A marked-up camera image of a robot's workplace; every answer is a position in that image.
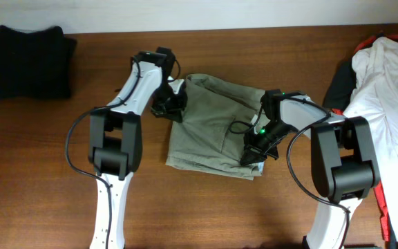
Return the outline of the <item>khaki green shorts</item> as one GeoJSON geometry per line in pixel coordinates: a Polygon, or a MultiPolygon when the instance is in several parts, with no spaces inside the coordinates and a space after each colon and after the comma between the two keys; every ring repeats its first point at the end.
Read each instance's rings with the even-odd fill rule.
{"type": "Polygon", "coordinates": [[[187,106],[171,128],[166,164],[176,169],[252,180],[263,163],[240,164],[245,123],[258,117],[265,90],[196,73],[186,76],[187,106]]]}

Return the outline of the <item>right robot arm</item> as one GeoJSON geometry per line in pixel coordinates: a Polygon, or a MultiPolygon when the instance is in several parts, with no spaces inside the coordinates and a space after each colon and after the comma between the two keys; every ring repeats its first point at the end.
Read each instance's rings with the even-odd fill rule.
{"type": "Polygon", "coordinates": [[[243,166],[278,158],[278,144],[289,134],[287,166],[292,166],[292,148],[300,136],[310,139],[310,168],[317,193],[297,179],[299,188],[318,203],[311,230],[303,237],[303,248],[344,248],[354,211],[380,181],[375,147],[368,121],[346,118],[316,103],[301,91],[266,91],[260,112],[269,122],[244,131],[243,166]]]}

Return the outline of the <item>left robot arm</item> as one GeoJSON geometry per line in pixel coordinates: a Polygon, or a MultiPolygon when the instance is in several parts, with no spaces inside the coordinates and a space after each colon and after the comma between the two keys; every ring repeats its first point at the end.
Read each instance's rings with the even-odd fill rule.
{"type": "Polygon", "coordinates": [[[88,160],[97,177],[97,210],[91,248],[124,248],[126,196],[142,159],[141,115],[182,122],[187,104],[183,80],[172,78],[177,65],[169,48],[141,51],[131,74],[107,109],[90,115],[88,160]]]}

